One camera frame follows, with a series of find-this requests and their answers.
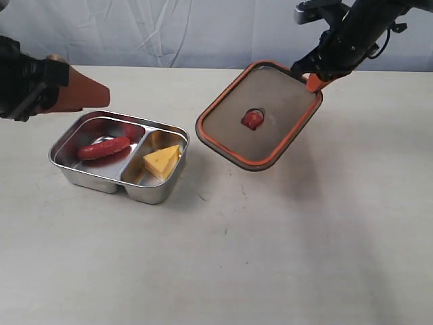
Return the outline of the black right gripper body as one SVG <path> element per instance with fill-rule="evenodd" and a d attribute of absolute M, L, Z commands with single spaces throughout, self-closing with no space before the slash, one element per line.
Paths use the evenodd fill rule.
<path fill-rule="evenodd" d="M 377 51 L 379 23 L 375 20 L 345 20 L 325 31 L 319 44 L 294 62 L 295 77 L 309 73 L 319 83 L 329 83 L 350 74 L 367 57 Z"/>

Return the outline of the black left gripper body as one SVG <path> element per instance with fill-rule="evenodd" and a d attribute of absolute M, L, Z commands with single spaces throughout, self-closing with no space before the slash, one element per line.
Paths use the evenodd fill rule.
<path fill-rule="evenodd" d="M 36 59 L 21 52 L 20 42 L 1 37 L 1 118 L 27 121 L 48 110 L 69 84 L 69 64 Z"/>

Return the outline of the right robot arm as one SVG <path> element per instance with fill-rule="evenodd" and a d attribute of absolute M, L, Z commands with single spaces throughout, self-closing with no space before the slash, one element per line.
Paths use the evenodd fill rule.
<path fill-rule="evenodd" d="M 295 6 L 297 24 L 325 20 L 329 29 L 322 33 L 319 44 L 302 59 L 294 62 L 296 76 L 308 73 L 308 91 L 322 90 L 331 82 L 347 76 L 365 59 L 382 52 L 376 41 L 385 33 L 406 29 L 395 20 L 417 7 L 417 1 L 355 1 L 351 6 L 342 1 L 303 1 Z"/>

